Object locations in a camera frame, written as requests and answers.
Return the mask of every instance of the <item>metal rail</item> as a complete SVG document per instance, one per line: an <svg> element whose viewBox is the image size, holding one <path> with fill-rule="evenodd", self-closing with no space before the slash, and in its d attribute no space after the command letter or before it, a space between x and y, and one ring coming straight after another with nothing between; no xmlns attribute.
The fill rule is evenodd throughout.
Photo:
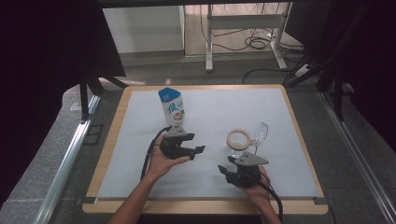
<svg viewBox="0 0 396 224"><path fill-rule="evenodd" d="M82 121L73 136L73 139L69 145L69 148L64 155L64 159L54 177L52 184L49 187L49 191L47 192L46 198L38 210L37 216L35 217L35 224L48 223L52 216L53 210L55 209L56 203L59 200L59 197L64 189L64 184L66 183L67 178L69 177L70 171L73 168L74 162L78 155L79 149L84 140L84 136L88 131L88 128L91 124L92 114L96 109L99 103L100 97L93 96L89 109L90 115L86 121Z"/></svg>
<svg viewBox="0 0 396 224"><path fill-rule="evenodd" d="M386 193L382 184L376 178L366 159L364 159L364 156L361 154L358 145L350 134L345 123L343 121L340 121L337 115L335 115L335 113L333 112L332 100L330 99L330 96L323 92L320 92L319 96L323 100L323 103L326 105L327 111L332 118L335 128L341 134L341 137L343 138L353 161L361 172L361 175L366 182L367 187L372 192L375 201L381 209L385 219L389 224L396 224L396 209L392 203L392 200Z"/></svg>

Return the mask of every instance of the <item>milk carton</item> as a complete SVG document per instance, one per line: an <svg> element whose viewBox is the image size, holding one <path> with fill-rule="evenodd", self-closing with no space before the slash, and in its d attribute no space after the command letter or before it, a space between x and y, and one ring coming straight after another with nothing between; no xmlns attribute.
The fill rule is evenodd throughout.
<svg viewBox="0 0 396 224"><path fill-rule="evenodd" d="M165 115L166 123L170 126L174 126L177 123L183 122L184 119L184 107L183 98L179 91L171 88L165 88L158 91L161 102L163 103L163 113Z"/></svg>

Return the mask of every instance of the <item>gray floor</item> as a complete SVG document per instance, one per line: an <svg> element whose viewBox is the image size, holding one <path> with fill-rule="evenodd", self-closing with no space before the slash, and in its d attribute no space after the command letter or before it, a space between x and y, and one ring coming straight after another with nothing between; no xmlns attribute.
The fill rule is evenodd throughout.
<svg viewBox="0 0 396 224"><path fill-rule="evenodd" d="M252 69L277 69L271 54L215 57L214 72L205 71L203 57L180 55L122 55L126 78L131 85L242 84ZM279 84L287 73L259 71L250 74L247 84ZM318 77L311 77L287 89L293 111L316 169L318 180L332 213L324 216L285 216L285 223L387 223L345 142L334 127L315 89ZM110 214L88 215L81 210L106 133L114 117L122 90L102 80L105 93L92 119L91 133L102 128L99 138L90 136L81 147L50 223L106 223ZM32 223L52 179L64 157L80 120L78 86L64 94L64 106L48 137L18 186L0 212L0 223ZM393 203L396 200L396 155L357 112L347 97L343 101L345 125L362 154L384 186ZM259 223L256 216L143 216L140 223Z"/></svg>

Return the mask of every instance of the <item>human hand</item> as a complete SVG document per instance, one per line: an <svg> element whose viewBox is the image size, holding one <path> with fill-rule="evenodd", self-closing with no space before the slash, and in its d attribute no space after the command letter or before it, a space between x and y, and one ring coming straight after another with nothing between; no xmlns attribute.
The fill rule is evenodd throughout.
<svg viewBox="0 0 396 224"><path fill-rule="evenodd" d="M164 135L161 134L155 143L154 148L151 151L151 158L148 165L146 175L152 176L155 179L159 179L161 176L166 175L169 170L175 165L184 163L190 160L190 157L180 157L174 160L168 159L163 155L160 150L159 144L163 140Z"/></svg>
<svg viewBox="0 0 396 224"><path fill-rule="evenodd" d="M263 166L260 166L260 172L262 173L262 180L261 182L269 187L270 186L270 178L268 177L267 172L265 171ZM243 190L248 198L256 205L256 207L262 206L263 203L269 203L270 202L270 193L260 187L259 185L255 185L250 188L240 188Z"/></svg>

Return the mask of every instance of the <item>black curtain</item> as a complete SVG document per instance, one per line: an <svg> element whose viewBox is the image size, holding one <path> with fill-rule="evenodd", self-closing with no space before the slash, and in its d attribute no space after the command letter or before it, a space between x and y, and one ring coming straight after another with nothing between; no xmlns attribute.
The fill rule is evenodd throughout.
<svg viewBox="0 0 396 224"><path fill-rule="evenodd" d="M81 74L125 76L103 10L82 3L0 5L1 204L56 120L64 92Z"/></svg>
<svg viewBox="0 0 396 224"><path fill-rule="evenodd" d="M396 14L395 1L333 0L318 55L327 57L361 2L369 8L347 43L340 60L351 102L396 151Z"/></svg>

